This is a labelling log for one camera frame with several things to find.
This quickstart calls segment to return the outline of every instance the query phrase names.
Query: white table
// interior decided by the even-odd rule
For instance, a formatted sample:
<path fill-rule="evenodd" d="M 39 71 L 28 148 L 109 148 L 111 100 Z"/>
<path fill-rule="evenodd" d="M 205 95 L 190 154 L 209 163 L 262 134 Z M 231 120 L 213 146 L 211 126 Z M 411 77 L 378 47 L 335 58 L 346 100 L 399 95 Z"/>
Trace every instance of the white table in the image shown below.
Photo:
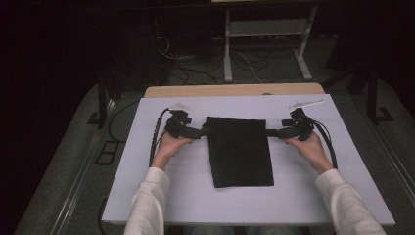
<path fill-rule="evenodd" d="M 131 198 L 144 178 L 156 121 L 161 111 L 181 102 L 189 106 L 190 126 L 199 128 L 207 116 L 266 119 L 267 128 L 281 128 L 295 102 L 324 100 L 304 108 L 310 117 L 327 126 L 333 139 L 340 173 L 353 184 L 377 220 L 394 224 L 382 196 L 361 160 L 330 95 L 268 95 L 144 98 L 140 101 L 120 161 L 103 220 L 125 223 Z M 169 115 L 164 115 L 161 127 Z M 269 138 L 275 185 L 272 187 L 213 187 L 208 140 L 203 137 L 185 146 L 171 160 L 166 173 L 171 184 L 165 212 L 168 224 L 317 225 L 330 223 L 317 174 L 298 151 L 277 138 Z"/>

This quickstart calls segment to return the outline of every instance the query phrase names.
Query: black cloth pouch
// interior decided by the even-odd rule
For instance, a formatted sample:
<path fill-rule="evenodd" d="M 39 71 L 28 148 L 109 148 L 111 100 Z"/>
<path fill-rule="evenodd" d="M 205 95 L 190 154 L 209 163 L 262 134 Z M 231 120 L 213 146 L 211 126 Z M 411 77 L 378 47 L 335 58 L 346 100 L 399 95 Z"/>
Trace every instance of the black cloth pouch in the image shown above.
<path fill-rule="evenodd" d="M 207 117 L 204 127 L 215 188 L 274 185 L 265 120 Z"/>

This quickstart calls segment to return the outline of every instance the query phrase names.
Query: floor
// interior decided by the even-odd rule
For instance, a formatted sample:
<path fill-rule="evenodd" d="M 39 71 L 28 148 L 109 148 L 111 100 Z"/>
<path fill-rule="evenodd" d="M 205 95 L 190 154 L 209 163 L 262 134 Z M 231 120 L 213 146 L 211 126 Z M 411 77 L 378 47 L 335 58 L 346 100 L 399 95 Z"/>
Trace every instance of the floor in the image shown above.
<path fill-rule="evenodd" d="M 245 38 L 232 41 L 232 83 L 302 82 L 293 55 L 299 39 L 290 37 Z M 304 52 L 313 81 L 322 83 L 338 74 L 326 70 L 336 38 L 311 38 Z M 197 57 L 174 52 L 168 85 L 222 84 L 221 50 Z M 394 121 L 374 125 L 366 116 L 367 92 L 349 94 L 351 77 L 325 91 L 331 94 L 346 127 L 384 197 L 395 226 L 385 227 L 388 234 L 413 234 L 415 230 L 414 183 L 415 120 L 400 105 L 396 95 L 382 80 L 378 105 L 386 107 Z M 124 93 L 108 105 L 109 120 L 101 129 L 87 124 L 98 111 L 97 87 L 85 95 L 73 117 L 16 234 L 122 234 L 122 225 L 100 221 L 102 208 L 111 189 L 124 141 L 134 118 L 139 92 Z M 110 164 L 113 151 L 114 161 Z M 330 225 L 310 228 L 311 234 L 332 234 Z M 167 228 L 168 234 L 180 229 Z"/>

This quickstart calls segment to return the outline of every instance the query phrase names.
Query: white shirt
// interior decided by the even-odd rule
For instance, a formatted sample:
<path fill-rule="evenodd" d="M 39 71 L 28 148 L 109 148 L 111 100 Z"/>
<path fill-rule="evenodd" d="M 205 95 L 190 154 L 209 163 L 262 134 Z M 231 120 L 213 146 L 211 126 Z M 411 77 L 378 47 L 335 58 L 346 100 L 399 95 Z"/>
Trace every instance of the white shirt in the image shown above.
<path fill-rule="evenodd" d="M 336 169 L 321 174 L 316 185 L 323 194 L 338 235 L 386 234 L 364 205 L 357 190 Z M 124 234 L 164 234 L 164 208 L 169 186 L 161 169 L 149 168 L 132 199 L 131 214 Z"/>

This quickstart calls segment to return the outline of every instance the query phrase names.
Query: white cable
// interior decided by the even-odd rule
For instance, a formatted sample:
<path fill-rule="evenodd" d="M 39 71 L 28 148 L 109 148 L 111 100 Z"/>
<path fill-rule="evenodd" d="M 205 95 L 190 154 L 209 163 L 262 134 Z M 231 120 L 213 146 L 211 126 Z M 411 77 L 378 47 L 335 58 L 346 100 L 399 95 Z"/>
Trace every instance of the white cable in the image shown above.
<path fill-rule="evenodd" d="M 241 53 L 239 53 L 239 52 L 235 52 L 236 54 L 238 54 L 238 55 L 240 55 L 240 56 L 242 56 L 247 62 L 248 62 L 248 65 L 250 65 L 250 68 L 251 68 L 251 71 L 253 72 L 253 75 L 254 75 L 254 77 L 256 78 L 256 80 L 258 80 L 260 83 L 263 83 L 260 79 L 259 79 L 259 77 L 257 77 L 256 76 L 256 74 L 255 74 L 255 72 L 254 72 L 254 69 L 253 69 L 253 67 L 251 66 L 251 62 L 244 56 L 244 55 L 242 55 Z"/>

